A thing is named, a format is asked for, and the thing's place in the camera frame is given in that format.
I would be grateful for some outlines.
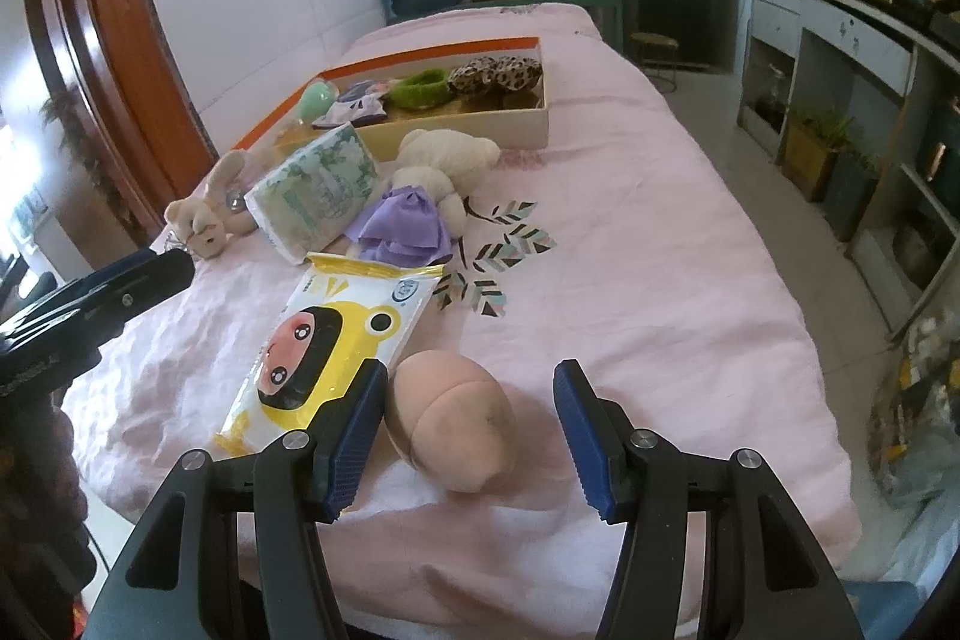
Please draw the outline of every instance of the gray planter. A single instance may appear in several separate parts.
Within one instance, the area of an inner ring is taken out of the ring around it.
[[[840,242],[849,242],[877,187],[877,175],[868,172],[853,153],[837,156],[824,196],[824,217]]]

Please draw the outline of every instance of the plush bear head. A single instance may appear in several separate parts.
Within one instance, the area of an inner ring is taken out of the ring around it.
[[[500,160],[500,148],[490,139],[449,128],[415,129],[400,142],[397,167],[431,167],[443,172],[460,196],[468,196]]]
[[[171,202],[163,216],[176,238],[200,258],[218,256],[227,246],[224,221],[200,196],[187,196],[186,199]]]

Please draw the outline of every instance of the bed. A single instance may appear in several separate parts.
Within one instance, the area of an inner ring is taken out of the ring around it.
[[[437,297],[407,348],[460,351],[501,381],[520,427],[515,474],[496,495],[445,494],[381,432],[354,506],[320,528],[344,614],[397,638],[593,637],[623,530],[584,501],[553,410],[553,367],[568,357],[682,450],[763,453],[834,564],[860,533],[799,306],[706,156],[586,12],[452,11],[368,34],[344,63],[526,35],[541,38],[549,147],[505,151],[472,194],[464,256],[448,268],[455,295]],[[538,229],[502,271],[474,265],[503,233],[494,210]],[[299,276],[259,233],[241,239],[75,381],[64,401],[75,457],[109,506],[136,519],[178,456],[212,447]],[[703,547],[704,519],[691,516],[682,630]],[[251,525],[241,549],[256,582]]]

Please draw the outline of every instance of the screw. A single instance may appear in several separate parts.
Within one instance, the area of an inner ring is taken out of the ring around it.
[[[310,441],[310,435],[307,432],[287,432],[283,436],[283,447],[288,451],[299,451],[305,448]]]
[[[747,469],[757,469],[757,467],[763,463],[763,458],[759,453],[757,453],[757,451],[752,451],[750,448],[744,448],[743,450],[736,452],[736,461],[739,461],[740,466],[744,466]]]
[[[190,470],[200,469],[205,461],[206,455],[203,451],[190,451],[190,453],[186,453],[186,456],[181,458],[181,467]]]
[[[630,435],[630,442],[637,448],[653,448],[659,442],[659,437],[650,429],[634,429]]]

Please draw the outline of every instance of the green table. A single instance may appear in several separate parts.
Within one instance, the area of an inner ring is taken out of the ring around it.
[[[454,9],[470,9],[474,6],[530,6],[531,4],[574,4],[583,9],[613,9],[613,39],[608,41],[613,49],[623,54],[623,2],[621,0],[495,0],[464,1]]]

